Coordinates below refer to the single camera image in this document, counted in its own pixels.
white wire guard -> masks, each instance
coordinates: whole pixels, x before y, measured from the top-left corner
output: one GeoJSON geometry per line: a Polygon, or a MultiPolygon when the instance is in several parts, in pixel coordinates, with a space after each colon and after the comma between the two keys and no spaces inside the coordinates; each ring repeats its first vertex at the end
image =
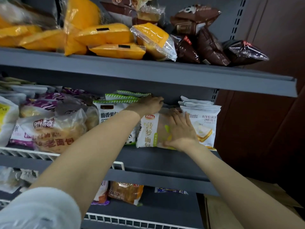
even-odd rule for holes
{"type": "MultiPolygon", "coordinates": [[[[8,148],[8,147],[0,147],[0,154],[6,156],[14,156],[14,157],[42,159],[45,161],[54,161],[60,155],[60,154],[39,152],[39,151],[26,150],[26,149],[8,148]]],[[[119,169],[125,170],[123,162],[114,161],[112,165],[113,169],[117,168],[117,166],[115,165],[120,165],[119,169]]]]}
{"type": "MultiPolygon", "coordinates": [[[[6,207],[10,203],[9,200],[0,199],[0,208],[6,207]]],[[[166,223],[157,223],[145,220],[138,220],[138,219],[129,219],[123,217],[116,217],[111,215],[101,215],[101,214],[94,214],[87,212],[85,215],[84,220],[96,221],[101,223],[111,223],[115,225],[122,225],[128,227],[135,227],[135,228],[151,228],[151,229],[196,229],[192,227],[181,227],[172,224],[166,223]]]]}

sleeve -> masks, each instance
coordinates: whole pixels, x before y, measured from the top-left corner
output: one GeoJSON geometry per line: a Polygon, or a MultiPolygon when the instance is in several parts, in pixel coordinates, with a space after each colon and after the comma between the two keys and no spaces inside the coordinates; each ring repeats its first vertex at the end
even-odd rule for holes
{"type": "Polygon", "coordinates": [[[67,193],[51,187],[38,187],[22,193],[0,211],[0,228],[20,226],[76,229],[81,227],[81,212],[67,193]]]}

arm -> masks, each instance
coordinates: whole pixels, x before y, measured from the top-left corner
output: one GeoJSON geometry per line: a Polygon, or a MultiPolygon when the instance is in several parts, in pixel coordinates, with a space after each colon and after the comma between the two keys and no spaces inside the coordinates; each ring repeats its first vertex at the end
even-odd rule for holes
{"type": "Polygon", "coordinates": [[[198,143],[189,115],[171,119],[173,140],[166,142],[188,154],[209,177],[244,228],[305,228],[305,222],[198,143]]]}
{"type": "Polygon", "coordinates": [[[144,115],[162,107],[162,97],[145,97],[94,127],[75,141],[31,185],[54,187],[74,198],[85,216],[106,173],[144,115]]]}

black label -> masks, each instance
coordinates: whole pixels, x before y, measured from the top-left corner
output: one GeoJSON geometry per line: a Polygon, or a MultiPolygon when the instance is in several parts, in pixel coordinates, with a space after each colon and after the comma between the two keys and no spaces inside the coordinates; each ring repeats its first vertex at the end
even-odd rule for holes
{"type": "Polygon", "coordinates": [[[129,45],[119,45],[119,48],[128,48],[128,49],[130,49],[130,46],[129,45]]]}
{"type": "Polygon", "coordinates": [[[97,28],[97,31],[105,31],[105,30],[109,30],[109,28],[97,28]]]}

red oval logo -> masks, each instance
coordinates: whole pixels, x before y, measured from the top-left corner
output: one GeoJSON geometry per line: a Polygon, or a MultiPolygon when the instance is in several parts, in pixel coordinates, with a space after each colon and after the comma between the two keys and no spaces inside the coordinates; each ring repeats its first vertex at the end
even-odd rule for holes
{"type": "Polygon", "coordinates": [[[154,115],[146,115],[145,118],[147,120],[153,120],[155,118],[155,116],[154,115]]]}

